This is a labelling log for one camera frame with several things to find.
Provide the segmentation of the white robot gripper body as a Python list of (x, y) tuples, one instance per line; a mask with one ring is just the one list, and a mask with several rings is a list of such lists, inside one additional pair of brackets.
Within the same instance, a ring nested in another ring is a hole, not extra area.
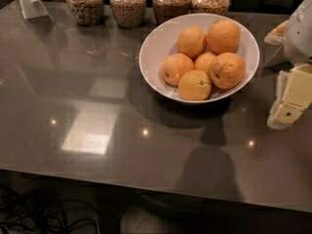
[(303, 0), (290, 16), (284, 54), (292, 64), (312, 62), (312, 0)]

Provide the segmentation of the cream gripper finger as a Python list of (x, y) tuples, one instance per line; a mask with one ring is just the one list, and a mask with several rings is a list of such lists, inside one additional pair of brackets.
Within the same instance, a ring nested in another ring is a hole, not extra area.
[(288, 26), (288, 21), (285, 20), (277, 27), (272, 29), (264, 38), (264, 42), (272, 46), (281, 46), (284, 42), (285, 32)]
[(276, 100), (269, 112), (267, 126), (283, 130), (297, 121), (312, 103), (312, 65), (298, 63), (289, 72), (280, 71)]

